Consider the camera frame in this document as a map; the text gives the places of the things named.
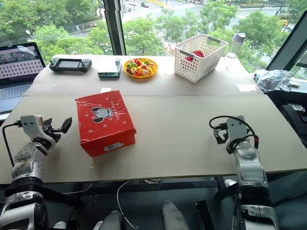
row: table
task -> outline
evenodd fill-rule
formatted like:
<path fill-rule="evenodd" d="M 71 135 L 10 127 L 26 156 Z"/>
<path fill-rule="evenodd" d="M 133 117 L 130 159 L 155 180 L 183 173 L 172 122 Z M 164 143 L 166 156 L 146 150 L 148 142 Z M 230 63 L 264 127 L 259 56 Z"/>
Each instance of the table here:
<path fill-rule="evenodd" d="M 84 58 L 84 55 L 57 55 L 62 58 Z M 55 73 L 44 68 L 35 78 L 32 87 L 25 96 L 40 95 L 66 95 L 85 96 L 100 93 L 101 90 L 120 90 L 122 95 L 233 95 L 233 94 L 262 94 L 251 76 L 238 60 L 234 64 L 233 71 L 227 71 L 224 67 L 224 59 L 221 58 L 216 69 L 199 80 L 192 83 L 189 80 L 173 74 L 165 75 L 165 70 L 174 69 L 174 57 L 150 57 L 158 63 L 157 74 L 148 79 L 131 78 L 122 70 L 118 80 L 101 80 L 97 76 L 99 67 L 106 60 L 121 58 L 123 62 L 135 58 L 134 56 L 102 56 L 86 55 L 92 60 L 92 67 L 87 73 L 62 72 Z M 241 86 L 254 86 L 255 91 L 242 92 Z"/>
<path fill-rule="evenodd" d="M 5 124 L 20 115 L 53 118 L 54 127 L 72 116 L 73 124 L 48 156 L 47 183 L 141 178 L 215 176 L 236 173 L 234 157 L 217 145 L 208 121 L 217 115 L 244 115 L 260 137 L 260 161 L 267 172 L 306 169 L 307 151 L 264 94 L 206 96 L 124 96 L 137 130 L 136 144 L 95 158 L 79 144 L 74 96 L 24 97 Z M 8 129 L 12 152 L 29 138 Z M 0 184 L 11 181 L 11 166 L 0 137 Z"/>

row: laptop keyboard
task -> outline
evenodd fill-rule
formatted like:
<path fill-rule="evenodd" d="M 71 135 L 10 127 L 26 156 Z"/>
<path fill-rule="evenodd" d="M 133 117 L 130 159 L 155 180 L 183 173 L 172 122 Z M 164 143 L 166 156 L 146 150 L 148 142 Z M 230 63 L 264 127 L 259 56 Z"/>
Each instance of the laptop keyboard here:
<path fill-rule="evenodd" d="M 0 99 L 4 100 L 13 97 L 21 97 L 29 88 L 30 85 L 27 84 L 0 89 Z"/>

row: barcode sticker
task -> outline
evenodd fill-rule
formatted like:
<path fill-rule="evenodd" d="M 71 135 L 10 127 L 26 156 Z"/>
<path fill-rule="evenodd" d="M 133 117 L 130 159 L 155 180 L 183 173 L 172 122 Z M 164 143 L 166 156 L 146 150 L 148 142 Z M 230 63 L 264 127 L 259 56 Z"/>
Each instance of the barcode sticker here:
<path fill-rule="evenodd" d="M 122 147 L 123 145 L 124 145 L 123 143 L 117 142 L 117 143 L 115 143 L 115 144 L 106 146 L 106 147 L 104 148 L 104 151 L 107 151 L 107 152 L 108 152 L 108 151 L 111 151 L 111 150 L 120 148 L 120 147 Z"/>

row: red gift box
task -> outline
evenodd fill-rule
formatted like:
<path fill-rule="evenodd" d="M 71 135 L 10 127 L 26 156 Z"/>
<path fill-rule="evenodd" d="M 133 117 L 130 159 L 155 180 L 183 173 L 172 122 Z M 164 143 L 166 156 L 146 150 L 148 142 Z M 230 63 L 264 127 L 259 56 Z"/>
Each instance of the red gift box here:
<path fill-rule="evenodd" d="M 119 91 L 76 99 L 80 144 L 91 156 L 135 143 L 136 133 Z"/>

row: white plastic basket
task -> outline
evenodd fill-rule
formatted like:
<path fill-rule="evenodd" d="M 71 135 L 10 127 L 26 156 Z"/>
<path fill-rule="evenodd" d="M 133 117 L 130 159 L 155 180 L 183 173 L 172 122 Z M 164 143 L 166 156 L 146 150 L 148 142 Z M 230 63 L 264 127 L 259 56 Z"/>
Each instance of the white plastic basket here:
<path fill-rule="evenodd" d="M 206 34 L 199 34 L 175 46 L 175 73 L 196 83 L 215 69 L 228 42 Z M 205 57 L 193 54 L 201 50 Z"/>

